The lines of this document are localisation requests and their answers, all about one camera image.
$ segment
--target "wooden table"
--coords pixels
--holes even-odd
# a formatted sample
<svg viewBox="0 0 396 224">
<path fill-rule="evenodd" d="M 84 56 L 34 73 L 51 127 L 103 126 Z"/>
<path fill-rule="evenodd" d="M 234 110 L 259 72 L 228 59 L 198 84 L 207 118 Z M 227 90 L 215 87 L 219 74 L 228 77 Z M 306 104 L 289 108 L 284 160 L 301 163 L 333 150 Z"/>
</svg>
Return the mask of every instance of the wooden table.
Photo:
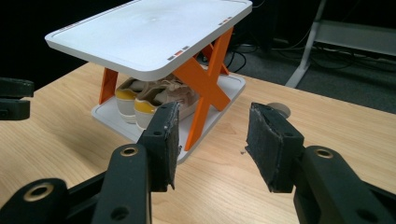
<svg viewBox="0 0 396 224">
<path fill-rule="evenodd" d="M 29 119 L 1 121 L 1 205 L 39 178 L 75 186 L 103 172 L 112 151 L 130 143 L 91 115 L 103 70 L 87 63 L 36 91 Z M 126 78 L 121 74 L 118 85 Z M 152 194 L 154 223 L 298 222 L 292 194 L 269 193 L 245 151 L 251 102 L 287 105 L 306 146 L 338 151 L 363 180 L 396 193 L 395 115 L 244 79 L 241 95 L 177 167 L 176 190 Z"/>
</svg>

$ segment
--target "white tabletop surface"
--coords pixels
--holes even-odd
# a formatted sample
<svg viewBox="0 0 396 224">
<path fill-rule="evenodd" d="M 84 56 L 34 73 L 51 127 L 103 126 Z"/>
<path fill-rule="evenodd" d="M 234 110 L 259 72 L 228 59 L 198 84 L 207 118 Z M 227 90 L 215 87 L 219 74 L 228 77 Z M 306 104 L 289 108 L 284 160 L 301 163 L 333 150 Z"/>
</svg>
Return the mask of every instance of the white tabletop surface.
<svg viewBox="0 0 396 224">
<path fill-rule="evenodd" d="M 149 81 L 172 73 L 250 11 L 248 0 L 135 0 L 45 38 L 51 48 Z"/>
</svg>

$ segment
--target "cable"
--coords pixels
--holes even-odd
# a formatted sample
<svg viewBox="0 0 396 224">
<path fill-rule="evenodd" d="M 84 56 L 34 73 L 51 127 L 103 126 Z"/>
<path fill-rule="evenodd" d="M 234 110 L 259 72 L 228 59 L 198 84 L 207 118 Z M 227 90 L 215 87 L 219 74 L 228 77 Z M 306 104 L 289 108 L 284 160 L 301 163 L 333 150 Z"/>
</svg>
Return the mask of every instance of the cable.
<svg viewBox="0 0 396 224">
<path fill-rule="evenodd" d="M 262 2 L 261 2 L 258 6 L 255 6 L 255 7 L 253 7 L 253 8 L 261 7 L 262 5 L 264 5 L 265 1 L 266 1 L 266 0 L 262 0 Z"/>
<path fill-rule="evenodd" d="M 240 48 L 240 47 L 248 47 L 248 48 L 254 48 L 254 49 L 251 50 L 251 51 L 243 51 L 243 52 L 241 52 L 241 51 L 238 51 L 238 50 L 237 50 L 237 49 Z M 250 44 L 238 44 L 238 45 L 234 45 L 234 46 L 233 46 L 233 50 L 238 51 L 238 52 L 240 52 L 240 53 L 254 53 L 254 52 L 256 52 L 258 49 L 259 49 L 258 46 L 256 46 L 256 45 L 250 45 Z"/>
<path fill-rule="evenodd" d="M 368 56 L 359 57 L 359 59 L 362 59 L 362 60 L 364 60 L 364 61 L 370 61 L 370 62 L 375 62 L 375 63 L 384 63 L 384 64 L 387 64 L 387 65 L 396 66 L 396 61 L 390 62 L 389 60 L 386 60 L 386 59 L 385 59 L 385 60 L 386 60 L 385 62 L 381 62 L 381 61 L 379 61 L 379 60 L 370 58 L 370 57 L 368 57 Z"/>
<path fill-rule="evenodd" d="M 287 58 L 287 59 L 301 60 L 301 58 L 302 58 L 302 55 L 300 55 L 299 57 L 290 57 L 290 56 L 286 55 L 285 52 L 282 52 L 281 50 L 278 50 L 276 53 L 280 54 L 280 56 Z"/>
<path fill-rule="evenodd" d="M 227 64 L 227 68 L 229 68 L 230 67 L 230 65 L 233 63 L 233 57 L 235 56 L 235 51 L 233 51 L 233 55 L 231 56 L 231 60 L 230 60 L 230 62 Z"/>
<path fill-rule="evenodd" d="M 305 38 L 308 36 L 309 32 L 311 32 L 311 28 L 308 29 L 308 31 L 305 33 L 304 37 L 295 45 L 285 48 L 285 49 L 273 49 L 273 50 L 291 50 L 294 49 L 295 47 L 299 46 L 301 44 L 301 42 L 303 42 L 303 40 L 305 40 Z"/>
<path fill-rule="evenodd" d="M 382 71 L 382 72 L 388 72 L 388 73 L 396 72 L 396 69 L 386 69 L 386 68 L 383 68 L 380 66 L 375 66 L 375 65 L 370 64 L 370 63 L 382 63 L 382 64 L 386 64 L 386 65 L 390 65 L 390 66 L 396 66 L 395 63 L 380 62 L 375 59 L 369 60 L 368 56 L 358 57 L 358 56 L 356 56 L 355 52 L 352 49 L 350 49 L 349 52 L 345 52 L 343 50 L 337 50 L 337 49 L 329 50 L 329 49 L 325 49 L 323 47 L 321 47 L 321 48 L 317 47 L 317 49 L 319 49 L 319 51 L 321 51 L 321 52 L 324 52 L 325 55 L 331 60 L 337 60 L 338 62 L 339 61 L 349 61 L 347 66 L 355 64 L 360 67 L 377 70 L 377 71 Z M 323 65 L 318 64 L 318 62 L 314 62 L 314 63 L 316 63 L 317 65 L 319 65 L 321 67 L 325 67 Z M 328 69 L 342 69 L 342 68 L 346 68 L 347 66 L 337 67 L 337 68 L 329 68 L 329 67 L 326 67 L 326 68 L 328 68 Z"/>
<path fill-rule="evenodd" d="M 348 68 L 349 66 L 351 66 L 351 65 L 354 63 L 353 61 L 351 61 L 351 62 L 349 62 L 348 64 L 343 65 L 343 66 L 341 66 L 341 67 L 329 67 L 329 66 L 321 65 L 320 63 L 318 63 L 318 62 L 317 62 L 316 60 L 314 60 L 313 58 L 311 58 L 311 62 L 313 62 L 314 64 L 316 64 L 318 67 L 325 68 L 325 69 L 334 69 L 334 70 L 340 70 L 340 69 Z"/>
<path fill-rule="evenodd" d="M 341 20 L 341 21 L 346 21 L 348 19 L 348 17 L 350 16 L 350 14 L 352 14 L 352 12 L 355 11 L 356 7 L 358 6 L 358 4 L 361 2 L 361 0 L 358 0 L 355 5 L 352 7 L 352 9 L 349 10 L 349 12 L 345 15 L 345 17 Z"/>
<path fill-rule="evenodd" d="M 247 64 L 247 57 L 246 57 L 244 54 L 239 53 L 239 52 L 236 52 L 236 51 L 235 51 L 235 53 L 241 55 L 241 56 L 244 58 L 244 63 L 243 63 L 238 69 L 236 69 L 235 71 L 233 71 L 233 73 L 237 73 L 239 70 L 241 70 L 241 69 L 242 69 L 243 67 L 245 67 L 245 65 Z"/>
</svg>

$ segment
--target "orange stand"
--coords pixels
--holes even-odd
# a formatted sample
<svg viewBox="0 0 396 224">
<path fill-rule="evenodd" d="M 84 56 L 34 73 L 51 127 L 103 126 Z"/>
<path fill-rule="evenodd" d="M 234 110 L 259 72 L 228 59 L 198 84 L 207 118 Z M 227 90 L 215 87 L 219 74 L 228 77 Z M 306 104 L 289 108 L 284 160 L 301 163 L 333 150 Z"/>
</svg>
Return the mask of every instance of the orange stand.
<svg viewBox="0 0 396 224">
<path fill-rule="evenodd" d="M 184 150 L 188 151 L 201 137 L 209 107 L 213 105 L 217 110 L 223 110 L 231 100 L 218 86 L 219 75 L 229 74 L 224 65 L 224 57 L 230 43 L 233 28 L 221 35 L 215 45 L 208 45 L 202 49 L 202 53 L 209 60 L 207 71 L 195 60 L 188 59 L 173 74 L 181 81 L 190 86 L 198 94 L 200 99 L 195 110 L 194 118 L 190 127 L 189 136 Z M 118 72 L 105 68 L 99 104 L 114 96 Z"/>
</svg>

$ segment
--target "dark background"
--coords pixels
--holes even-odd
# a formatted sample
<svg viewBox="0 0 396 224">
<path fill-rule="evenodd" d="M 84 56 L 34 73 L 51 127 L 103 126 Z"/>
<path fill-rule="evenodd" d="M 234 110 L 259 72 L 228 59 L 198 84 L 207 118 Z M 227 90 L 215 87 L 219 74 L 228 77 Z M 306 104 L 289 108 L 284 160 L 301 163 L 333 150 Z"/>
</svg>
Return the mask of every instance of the dark background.
<svg viewBox="0 0 396 224">
<path fill-rule="evenodd" d="M 39 89 L 85 62 L 48 47 L 44 36 L 119 6 L 125 0 L 21 0 L 0 10 L 1 77 L 28 79 Z M 253 12 L 234 29 L 232 44 L 253 41 L 268 50 L 274 38 L 292 46 L 312 24 L 319 0 L 253 0 Z M 324 18 L 396 28 L 394 0 L 328 0 Z"/>
</svg>

